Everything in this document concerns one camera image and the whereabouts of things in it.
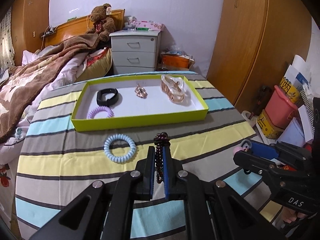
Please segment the right hand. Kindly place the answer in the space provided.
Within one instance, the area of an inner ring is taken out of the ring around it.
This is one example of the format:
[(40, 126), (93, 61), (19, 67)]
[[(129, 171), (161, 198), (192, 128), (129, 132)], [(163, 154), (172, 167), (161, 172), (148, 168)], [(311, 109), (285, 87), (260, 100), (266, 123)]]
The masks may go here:
[(291, 224), (295, 222), (298, 218), (305, 218), (306, 214), (297, 212), (295, 210), (289, 209), (287, 207), (283, 207), (281, 212), (281, 218), (285, 223)]

